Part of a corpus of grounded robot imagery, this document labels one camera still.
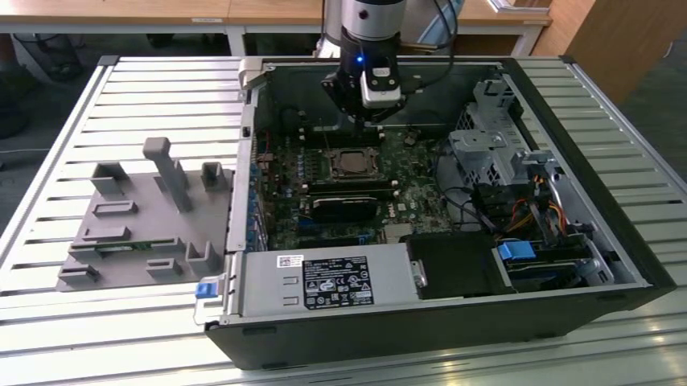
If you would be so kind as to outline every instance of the metal table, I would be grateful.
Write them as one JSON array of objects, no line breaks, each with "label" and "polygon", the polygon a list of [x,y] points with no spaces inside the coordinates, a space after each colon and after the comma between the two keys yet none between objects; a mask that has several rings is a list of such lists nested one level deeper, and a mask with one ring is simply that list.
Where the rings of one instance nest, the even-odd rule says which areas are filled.
[{"label": "metal table", "polygon": [[679,284],[669,295],[559,339],[243,372],[193,323],[195,284],[53,292],[97,161],[152,171],[140,146],[167,136],[185,170],[235,162],[239,58],[120,58],[96,69],[0,239],[0,384],[576,386],[686,377],[687,186],[576,65],[520,64]]}]

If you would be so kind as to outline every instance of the white table leg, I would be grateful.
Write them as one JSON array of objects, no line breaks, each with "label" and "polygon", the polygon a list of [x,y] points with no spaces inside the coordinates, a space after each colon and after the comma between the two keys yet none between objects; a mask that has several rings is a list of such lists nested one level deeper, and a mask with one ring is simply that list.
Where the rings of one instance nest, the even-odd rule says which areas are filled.
[{"label": "white table leg", "polygon": [[524,29],[524,34],[519,36],[517,43],[515,43],[512,56],[529,56],[532,48],[535,48],[539,34],[541,33],[543,26],[528,26]]},{"label": "white table leg", "polygon": [[232,50],[232,56],[245,56],[245,44],[244,44],[244,35],[245,35],[245,27],[244,26],[227,26],[227,39],[228,39],[228,47]]}]

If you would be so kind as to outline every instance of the sticker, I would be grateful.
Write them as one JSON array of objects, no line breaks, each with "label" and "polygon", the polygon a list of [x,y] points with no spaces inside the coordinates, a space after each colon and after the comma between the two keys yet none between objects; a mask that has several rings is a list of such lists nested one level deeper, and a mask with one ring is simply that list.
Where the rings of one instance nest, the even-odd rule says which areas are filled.
[{"label": "sticker", "polygon": [[220,18],[192,18],[191,22],[193,23],[221,23],[224,20]]},{"label": "sticker", "polygon": [[365,256],[305,261],[300,256],[300,259],[308,310],[375,304]]},{"label": "sticker", "polygon": [[133,247],[121,246],[121,247],[105,247],[105,248],[97,248],[97,252],[128,252],[133,251]]},{"label": "sticker", "polygon": [[277,256],[277,268],[293,268],[303,265],[303,255]]}]

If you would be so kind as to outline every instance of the blue latch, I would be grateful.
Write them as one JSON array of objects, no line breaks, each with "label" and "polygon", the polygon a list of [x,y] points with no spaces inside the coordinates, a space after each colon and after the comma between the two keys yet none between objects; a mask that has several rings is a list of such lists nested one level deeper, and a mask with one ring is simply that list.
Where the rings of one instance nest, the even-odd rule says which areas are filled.
[{"label": "blue latch", "polygon": [[505,241],[497,246],[497,253],[501,255],[501,260],[536,258],[529,241]]},{"label": "blue latch", "polygon": [[196,299],[211,299],[217,297],[217,283],[197,283],[195,287]]}]

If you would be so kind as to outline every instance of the barcode sticker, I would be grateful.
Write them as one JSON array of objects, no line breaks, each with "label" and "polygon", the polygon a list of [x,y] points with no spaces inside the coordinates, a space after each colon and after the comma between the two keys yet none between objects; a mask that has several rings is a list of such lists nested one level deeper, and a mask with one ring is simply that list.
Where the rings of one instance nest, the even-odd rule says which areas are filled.
[{"label": "barcode sticker", "polygon": [[371,298],[371,297],[372,297],[371,291],[351,292],[352,299],[361,299],[361,298]]},{"label": "barcode sticker", "polygon": [[220,18],[192,18],[191,22],[193,23],[221,23],[224,20]]},{"label": "barcode sticker", "polygon": [[303,265],[303,255],[277,256],[277,268],[293,268]]}]

